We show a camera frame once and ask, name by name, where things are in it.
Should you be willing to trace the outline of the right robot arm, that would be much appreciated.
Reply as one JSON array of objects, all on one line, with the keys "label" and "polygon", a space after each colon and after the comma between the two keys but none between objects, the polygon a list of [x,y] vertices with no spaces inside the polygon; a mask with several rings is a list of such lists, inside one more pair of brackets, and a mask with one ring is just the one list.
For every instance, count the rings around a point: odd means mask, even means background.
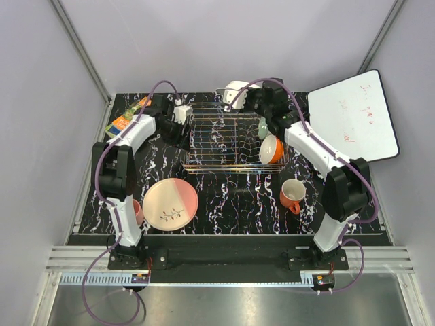
[{"label": "right robot arm", "polygon": [[345,156],[323,140],[309,125],[295,94],[280,79],[251,81],[229,103],[263,117],[272,135],[300,152],[323,177],[324,217],[308,255],[314,268],[326,268],[332,263],[332,252],[343,246],[349,224],[358,222],[358,214],[376,200],[368,162]]}]

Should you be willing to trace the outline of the white orange bowl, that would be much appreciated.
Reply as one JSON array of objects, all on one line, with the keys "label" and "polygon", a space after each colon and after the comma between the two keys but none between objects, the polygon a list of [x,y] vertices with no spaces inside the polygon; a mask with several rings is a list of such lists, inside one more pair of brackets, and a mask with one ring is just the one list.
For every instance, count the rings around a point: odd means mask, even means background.
[{"label": "white orange bowl", "polygon": [[268,135],[260,146],[261,164],[277,163],[283,156],[283,143],[274,135]]}]

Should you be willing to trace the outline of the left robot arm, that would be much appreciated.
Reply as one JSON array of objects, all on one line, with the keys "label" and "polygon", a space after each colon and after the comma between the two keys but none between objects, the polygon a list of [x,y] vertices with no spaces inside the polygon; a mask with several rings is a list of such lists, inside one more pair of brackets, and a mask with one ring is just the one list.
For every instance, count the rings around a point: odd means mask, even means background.
[{"label": "left robot arm", "polygon": [[109,209],[116,245],[127,248],[122,259],[133,269],[141,268],[147,259],[145,250],[137,246],[142,233],[133,205],[135,154],[156,133],[174,147],[189,149],[192,114],[192,106],[179,98],[171,100],[159,94],[144,97],[108,126],[108,141],[92,146],[92,186]]}]

